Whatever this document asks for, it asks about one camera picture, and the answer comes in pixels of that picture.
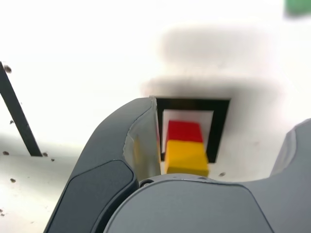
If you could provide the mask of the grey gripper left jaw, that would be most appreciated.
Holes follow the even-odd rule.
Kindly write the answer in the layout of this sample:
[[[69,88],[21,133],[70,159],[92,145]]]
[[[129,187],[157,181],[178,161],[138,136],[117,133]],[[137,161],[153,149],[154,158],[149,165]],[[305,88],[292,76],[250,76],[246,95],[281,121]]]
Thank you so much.
[[[139,183],[161,174],[160,160],[156,99],[120,107],[89,138],[45,232],[103,232]]]

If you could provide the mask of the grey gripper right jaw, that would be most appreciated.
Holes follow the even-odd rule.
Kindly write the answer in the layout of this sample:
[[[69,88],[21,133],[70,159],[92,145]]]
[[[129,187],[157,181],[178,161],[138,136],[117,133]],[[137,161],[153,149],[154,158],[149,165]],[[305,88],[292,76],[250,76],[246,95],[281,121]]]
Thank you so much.
[[[281,172],[249,182],[165,175],[116,210],[106,233],[308,233],[311,230],[311,122],[295,126]]]

